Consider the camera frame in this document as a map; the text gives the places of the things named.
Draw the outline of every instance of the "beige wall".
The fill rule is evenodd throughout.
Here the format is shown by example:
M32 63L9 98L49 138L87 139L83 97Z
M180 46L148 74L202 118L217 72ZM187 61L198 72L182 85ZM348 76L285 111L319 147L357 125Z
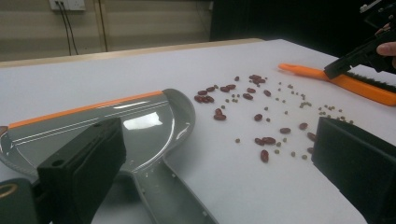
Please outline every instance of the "beige wall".
M85 5L83 12L68 12L79 54L209 39L208 2L85 0ZM0 61L66 55L64 22L48 0L0 1Z

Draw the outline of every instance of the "white table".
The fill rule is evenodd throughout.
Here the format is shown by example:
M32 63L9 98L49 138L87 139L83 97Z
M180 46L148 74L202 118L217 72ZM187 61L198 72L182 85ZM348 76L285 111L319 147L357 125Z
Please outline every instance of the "white table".
M316 131L318 108L333 105L336 109L328 114L352 119L357 126L396 145L396 108L327 82L279 72L277 68L279 63L323 68L333 60L332 56L284 40L248 39L0 63L0 124L168 88L184 92L193 101L196 92L214 84L236 84L236 90L230 93L212 93L214 104L193 101L197 115L193 133L169 156L172 167L217 221L365 223L312 162L301 158L309 155L306 149L313 146L305 135ZM364 66L353 71L396 84L392 74L377 74ZM248 76L253 74L267 77L267 83L259 88L249 83ZM233 81L236 76L240 76L240 81ZM241 97L238 103L225 102L233 99L231 94L242 95L248 87L258 91L253 93L253 101ZM263 90L271 91L272 97L262 94ZM312 106L299 108L302 93ZM227 119L213 120L214 110L221 105L226 106L223 111ZM271 121L254 121L257 113ZM297 128L303 121L309 124L305 132ZM292 132L281 147L254 143L255 137L264 136L281 141L285 136L278 130L283 127ZM260 160L263 148L270 152L268 163ZM290 155L292 151L297 154L295 158ZM16 176L24 175L0 164L0 180ZM128 192L131 186L117 183L93 223L149 223L137 195Z

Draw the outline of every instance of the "gray plastic dustpan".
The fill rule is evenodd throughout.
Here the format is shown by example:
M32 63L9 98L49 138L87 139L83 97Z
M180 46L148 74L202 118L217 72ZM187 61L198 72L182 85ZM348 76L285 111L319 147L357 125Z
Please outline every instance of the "gray plastic dustpan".
M180 91L156 91L1 126L0 160L37 176L36 167L51 154L94 123L112 118L121 119L127 149L120 173L134 180L153 223L218 223L164 159L195 123L192 103Z

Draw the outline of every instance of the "red kidney bean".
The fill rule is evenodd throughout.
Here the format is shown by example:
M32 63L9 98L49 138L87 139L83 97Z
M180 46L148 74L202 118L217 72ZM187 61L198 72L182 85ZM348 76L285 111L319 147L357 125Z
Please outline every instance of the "red kidney bean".
M270 96L271 96L271 92L270 92L270 91L268 91L268 90L265 90L265 91L264 91L264 94L265 94L266 96L268 96L268 97L270 97Z
M251 76L248 77L248 78L250 78L250 79L259 79L259 78L262 78L262 77L259 76L259 75L251 75Z
M243 96L245 99L247 99L247 100L253 100L253 96L250 95L249 93L244 93L242 96Z
M257 114L256 116L254 116L254 120L256 121L262 120L262 114Z
M256 90L254 90L253 88L247 88L247 92L248 92L248 93L255 93Z
M202 102L202 96L196 95L196 96L194 96L194 100L195 100L196 102L198 102L198 103L201 103L201 102Z
M259 85L261 83L265 83L265 79L262 78L253 79L253 83Z
M205 104L209 103L209 101L206 99L206 97L201 96L201 100L202 100L202 103L205 103Z
M264 137L262 138L262 141L267 145L274 145L276 143L276 140L273 137Z
M260 138L255 138L254 142L259 146L264 146L264 142Z
M213 118L214 119L216 119L216 120L225 120L225 119L227 119L227 117L225 116L225 115L215 115L215 116L213 116Z
M220 87L220 91L229 92L230 88L228 88L228 87Z
M213 99L213 97L211 97L211 96L209 96L209 95L205 96L205 98L206 98L206 100L207 100L208 102L210 102L210 103L215 102L215 99Z
M198 91L198 95L207 95L207 91Z
M207 90L207 91L214 91L214 90L215 90L215 87L208 87L208 88L206 88L206 90Z
M291 132L291 129L290 129L290 128L281 128L279 131L280 131L281 133L290 133L290 132Z
M263 162L267 163L270 159L270 155L267 150L263 150L262 153L260 153L260 158L262 159Z
M222 115L221 109L220 109L220 108L217 108L217 109L215 110L215 114L216 114L216 115Z
M308 124L307 123L301 123L299 126L298 126L298 128L300 129L300 130L305 130L306 128L308 127Z
M234 84L227 85L228 89L234 90L236 86Z
M317 136L314 133L307 133L306 136L313 142L317 140Z

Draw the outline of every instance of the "black tool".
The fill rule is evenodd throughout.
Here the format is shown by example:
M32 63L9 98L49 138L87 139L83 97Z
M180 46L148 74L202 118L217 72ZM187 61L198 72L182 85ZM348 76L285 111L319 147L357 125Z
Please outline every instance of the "black tool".
M352 124L320 118L312 162L368 223L396 223L396 146Z
M0 183L2 223L91 223L125 163L120 119L98 122L38 167L39 179Z
M384 26L386 23L389 24L389 28L379 32L347 55L327 65L324 72L328 78L333 79L345 74L359 64L372 66L376 72L387 71L391 67L389 57L376 53L376 48L383 43L396 41L396 3L389 4L388 1L384 1L384 3L363 10L362 13L367 15L365 21L375 28L382 28L378 27L379 24Z

